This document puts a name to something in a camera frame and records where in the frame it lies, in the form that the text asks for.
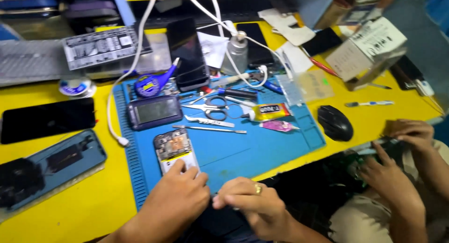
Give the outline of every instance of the solder wire spool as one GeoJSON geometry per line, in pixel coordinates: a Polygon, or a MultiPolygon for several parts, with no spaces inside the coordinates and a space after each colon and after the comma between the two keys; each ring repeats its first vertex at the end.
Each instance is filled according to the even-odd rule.
{"type": "Polygon", "coordinates": [[[59,81],[59,92],[70,99],[92,97],[97,91],[97,86],[86,77],[59,81]]]}

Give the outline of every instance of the cable connector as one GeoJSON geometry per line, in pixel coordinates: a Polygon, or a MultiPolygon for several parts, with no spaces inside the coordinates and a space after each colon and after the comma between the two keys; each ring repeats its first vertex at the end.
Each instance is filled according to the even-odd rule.
{"type": "Polygon", "coordinates": [[[124,137],[119,137],[117,141],[122,145],[122,147],[128,147],[129,146],[129,140],[127,140],[124,137]]]}

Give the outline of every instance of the glue tube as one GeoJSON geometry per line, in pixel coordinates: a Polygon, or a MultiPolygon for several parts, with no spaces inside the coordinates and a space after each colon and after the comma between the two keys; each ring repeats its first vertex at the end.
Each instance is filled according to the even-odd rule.
{"type": "Polygon", "coordinates": [[[285,103],[259,104],[251,108],[250,112],[241,118],[249,118],[254,122],[265,122],[272,119],[293,116],[285,103]]]}

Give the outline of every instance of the person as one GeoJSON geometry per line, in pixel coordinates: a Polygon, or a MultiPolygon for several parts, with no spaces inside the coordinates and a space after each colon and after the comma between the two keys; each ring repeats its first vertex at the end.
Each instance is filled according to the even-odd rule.
{"type": "MultiPolygon", "coordinates": [[[[151,190],[137,215],[100,242],[166,243],[177,240],[210,204],[207,174],[202,172],[197,176],[195,167],[182,173],[184,167],[184,161],[177,160],[151,190]]],[[[248,178],[238,177],[226,182],[211,200],[211,205],[213,210],[227,206],[239,209],[252,229],[251,234],[255,234],[250,242],[330,243],[323,235],[297,222],[275,189],[248,178]]],[[[214,216],[214,219],[220,221],[223,217],[214,216]]]]}
{"type": "Polygon", "coordinates": [[[433,127],[423,121],[400,119],[392,124],[389,136],[409,146],[402,155],[404,171],[373,143],[382,164],[369,157],[360,167],[359,175],[370,188],[331,217],[329,236],[335,242],[447,242],[449,148],[433,134],[433,127]]]}

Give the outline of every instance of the blue silicone repair mat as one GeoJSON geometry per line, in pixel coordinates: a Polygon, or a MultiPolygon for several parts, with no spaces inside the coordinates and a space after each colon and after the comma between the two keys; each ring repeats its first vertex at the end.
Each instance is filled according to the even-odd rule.
{"type": "MultiPolygon", "coordinates": [[[[131,177],[134,198],[138,210],[143,205],[149,191],[162,177],[159,162],[153,147],[156,135],[173,131],[172,125],[203,126],[223,128],[216,125],[205,125],[188,122],[185,118],[167,125],[157,126],[144,131],[133,131],[128,121],[126,104],[136,99],[133,89],[134,80],[125,81],[114,88],[115,105],[119,116],[122,135],[130,141],[125,149],[131,177]]],[[[246,85],[233,86],[241,89],[246,85]]],[[[266,88],[257,88],[259,104],[285,102],[284,95],[276,94],[266,88]]],[[[181,100],[182,104],[195,100],[196,91],[182,93],[182,96],[193,94],[191,98],[181,100]]],[[[247,131],[247,134],[237,134],[218,131],[203,131],[187,129],[192,141],[200,170],[209,175],[207,184],[212,193],[217,192],[228,180],[235,177],[255,177],[290,160],[296,159],[315,149],[323,147],[326,142],[305,104],[293,106],[294,117],[284,117],[281,120],[291,122],[300,130],[279,132],[259,127],[259,123],[247,119],[227,118],[226,122],[235,124],[234,130],[247,131]]],[[[199,109],[182,108],[185,115],[205,118],[199,109]]],[[[236,117],[242,114],[240,107],[231,106],[229,115],[236,117]]]]}

